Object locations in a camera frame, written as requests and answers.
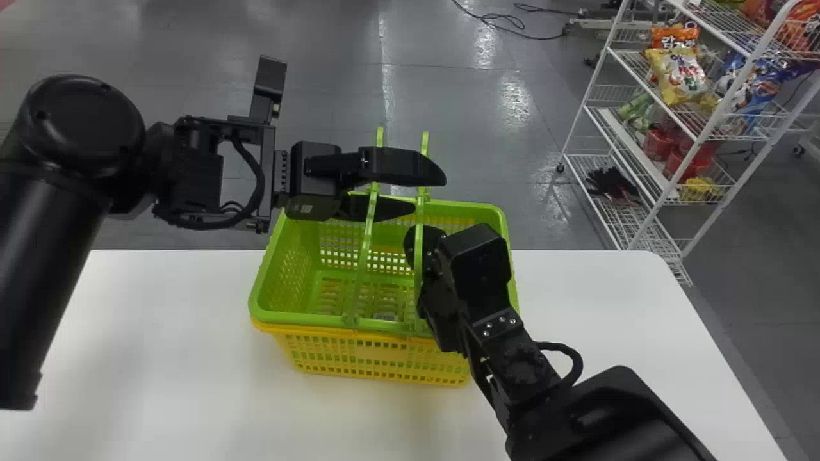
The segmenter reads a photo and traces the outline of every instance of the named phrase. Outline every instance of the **basket handle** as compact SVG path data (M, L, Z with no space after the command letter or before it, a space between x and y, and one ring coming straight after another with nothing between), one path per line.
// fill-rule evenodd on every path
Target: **basket handle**
M429 157L427 147L430 143L430 132L422 131L421 133L421 155ZM421 293L422 282L422 267L421 257L424 251L424 205L430 201L430 187L419 186L416 189L416 239L413 242L413 289L415 295L413 299L418 305L419 294ZM426 322L418 317L413 319L410 326L413 331L419 332L426 326Z
M385 143L385 128L380 126L376 130L376 147L384 147ZM348 326L354 326L358 323L358 304L359 295L362 292L362 283L364 282L364 275L367 272L367 255L370 254L370 245L373 238L373 219L376 216L376 201L379 198L379 183L371 182L367 188L369 194L369 201L367 203L367 218L364 221L364 232L362 234L362 242L359 245L359 256L356 266L356 281L353 283L352 289L348 292L348 309L342 313L342 321Z

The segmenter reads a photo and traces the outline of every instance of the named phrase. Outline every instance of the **stacked baskets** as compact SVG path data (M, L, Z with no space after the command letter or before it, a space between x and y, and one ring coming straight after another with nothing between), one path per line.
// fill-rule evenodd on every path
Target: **stacked baskets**
M378 146L383 133L380 127ZM427 141L425 132L424 155ZM280 214L248 300L253 325L271 333L304 372L460 386L470 377L467 362L442 353L417 317L421 272L407 265L403 238L417 223L451 234L484 222L508 240L506 218L493 205L431 200L427 188L419 188L415 215L374 222L378 185L368 193L363 223ZM514 279L508 289L517 309Z

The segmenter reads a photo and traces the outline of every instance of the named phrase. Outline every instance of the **gray floor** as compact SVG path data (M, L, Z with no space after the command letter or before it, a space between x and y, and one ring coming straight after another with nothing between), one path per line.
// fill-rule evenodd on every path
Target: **gray floor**
M465 3L512 8L509 0ZM522 16L531 34L563 24ZM0 135L25 89L57 72L117 85L149 123L242 114L264 53L289 63L280 147L311 139L353 149L371 144L381 124L389 144L412 148L429 130L430 153L449 176L435 197L499 205L516 249L601 249L579 189L554 173L556 144L591 75L581 58L600 46L498 34L447 0L17 0L0 12ZM229 158L224 196L242 198L251 176ZM791 460L820 459L820 369L811 364L820 350L818 192L813 161L773 154L686 262L693 303ZM97 246L266 241L143 216L109 221Z

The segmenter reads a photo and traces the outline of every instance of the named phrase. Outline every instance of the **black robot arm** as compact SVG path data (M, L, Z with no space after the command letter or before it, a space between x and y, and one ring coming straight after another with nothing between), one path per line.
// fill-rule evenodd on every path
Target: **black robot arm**
M0 409L31 409L48 348L94 237L107 216L131 218L153 206L173 226L268 232L271 210L288 217L365 221L379 181L444 185L420 153L302 141L275 148L271 120L280 112L286 66L261 57L248 116L183 116L145 129L134 104L90 77L56 75L26 94L0 142ZM229 141L256 184L244 203L221 201ZM256 145L258 160L246 145ZM379 198L376 220L415 206Z
M443 351L458 351L507 433L513 461L709 461L714 457L630 368L575 385L581 355L530 338L510 304L507 242L486 224L424 228L418 314ZM405 236L412 265L415 227ZM572 359L560 377L541 350Z

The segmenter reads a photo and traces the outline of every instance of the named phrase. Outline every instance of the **tabletop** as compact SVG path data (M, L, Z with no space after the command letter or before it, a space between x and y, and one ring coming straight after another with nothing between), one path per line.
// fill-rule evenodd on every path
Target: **tabletop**
M0 413L0 458L504 460L475 386L307 375L250 324L262 251L94 251L33 412ZM586 379L634 369L721 461L785 459L686 295L645 252L513 251L535 340ZM570 363L551 354L559 372Z

